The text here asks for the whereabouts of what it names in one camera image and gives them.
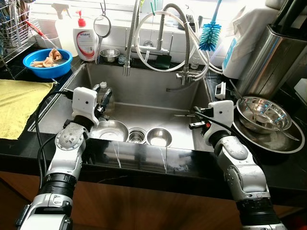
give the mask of yellow cloth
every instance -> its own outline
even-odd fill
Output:
[[[17,140],[53,83],[0,80],[0,138]]]

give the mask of wire dish rack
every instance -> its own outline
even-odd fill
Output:
[[[0,66],[35,43],[30,39],[36,34],[26,22],[39,29],[38,21],[29,20],[30,4],[23,0],[0,2]]]

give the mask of stainless steel sink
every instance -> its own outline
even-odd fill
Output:
[[[195,122],[186,115],[193,106],[206,107],[208,96],[204,81],[191,87],[167,92],[166,88],[180,87],[180,81],[172,73],[160,73],[146,69],[131,68],[130,76],[122,75],[122,67],[111,65],[82,64],[64,86],[92,88],[106,81],[112,87],[115,110],[110,119],[123,122],[128,128],[164,127],[172,135],[172,148],[203,150],[200,130],[189,129]],[[40,132],[58,133],[67,119],[72,119],[71,100],[60,96],[41,113]],[[29,131],[35,132],[32,125]]]

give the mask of light blue container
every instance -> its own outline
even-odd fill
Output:
[[[31,63],[33,61],[44,61],[46,57],[49,57],[51,49],[42,49],[38,50],[36,52],[33,52],[32,54],[29,54],[24,58],[24,66],[26,66],[28,69],[32,70],[33,73],[40,77],[40,78],[58,78],[60,76],[63,76],[64,74],[68,73],[71,69],[71,61],[72,61],[72,55],[69,51],[64,49],[58,49],[60,54],[63,57],[63,60],[66,60],[65,63],[59,64],[58,66],[49,67],[49,68],[38,68],[38,67],[32,67]]]

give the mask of wooden cabinet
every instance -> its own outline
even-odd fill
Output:
[[[15,221],[28,201],[0,180],[0,229],[15,230]]]
[[[28,200],[32,201],[37,194],[37,176],[0,172],[0,178]],[[275,210],[282,217],[299,208],[275,206]],[[237,230],[241,227],[236,204],[231,200],[88,182],[77,183],[72,218],[76,229],[81,225],[94,230]]]

